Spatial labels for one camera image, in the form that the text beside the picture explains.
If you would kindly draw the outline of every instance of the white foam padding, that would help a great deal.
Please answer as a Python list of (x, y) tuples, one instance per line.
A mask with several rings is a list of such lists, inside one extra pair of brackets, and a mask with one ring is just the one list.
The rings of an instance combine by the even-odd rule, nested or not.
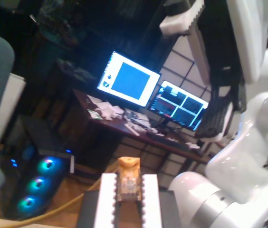
[(142, 185), (143, 228), (162, 228), (157, 175), (143, 175)]
[(94, 228), (114, 228), (116, 183), (115, 173), (102, 174)]
[(204, 0), (196, 0), (192, 7), (184, 13), (167, 16), (159, 25), (165, 36), (183, 34), (189, 31), (204, 8)]

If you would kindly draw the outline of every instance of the white paper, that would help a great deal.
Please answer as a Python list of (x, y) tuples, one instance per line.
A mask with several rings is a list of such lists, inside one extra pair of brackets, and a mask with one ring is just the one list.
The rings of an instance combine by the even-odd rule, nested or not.
[(100, 103), (102, 102), (102, 100), (96, 98), (96, 97), (93, 97), (93, 96), (90, 96), (90, 95), (87, 95), (87, 97), (91, 100), (92, 103), (94, 104), (97, 104), (97, 103)]

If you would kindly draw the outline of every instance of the white screen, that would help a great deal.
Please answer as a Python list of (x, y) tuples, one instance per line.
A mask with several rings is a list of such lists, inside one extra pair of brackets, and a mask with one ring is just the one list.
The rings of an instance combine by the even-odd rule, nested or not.
[(113, 52), (98, 89), (145, 107), (160, 75)]

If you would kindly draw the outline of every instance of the keyboard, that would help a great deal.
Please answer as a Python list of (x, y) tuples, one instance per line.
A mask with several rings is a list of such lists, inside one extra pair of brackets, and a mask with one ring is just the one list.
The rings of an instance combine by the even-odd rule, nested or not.
[(180, 144), (179, 142), (174, 142), (171, 141), (163, 136), (151, 133), (151, 132), (147, 132), (147, 135), (154, 141), (157, 141), (159, 143), (165, 144), (167, 146), (171, 146), (174, 147), (176, 149), (182, 150), (182, 151), (191, 151), (196, 153), (199, 156), (202, 156), (202, 151), (200, 149), (191, 149), (189, 146), (184, 145), (184, 144)]

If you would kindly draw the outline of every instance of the white cylinder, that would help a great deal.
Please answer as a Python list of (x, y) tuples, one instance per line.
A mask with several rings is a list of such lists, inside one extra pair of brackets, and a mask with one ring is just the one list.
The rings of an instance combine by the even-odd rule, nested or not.
[(184, 172), (173, 179), (169, 190), (174, 191), (182, 227), (188, 228), (203, 202), (220, 189), (198, 173)]

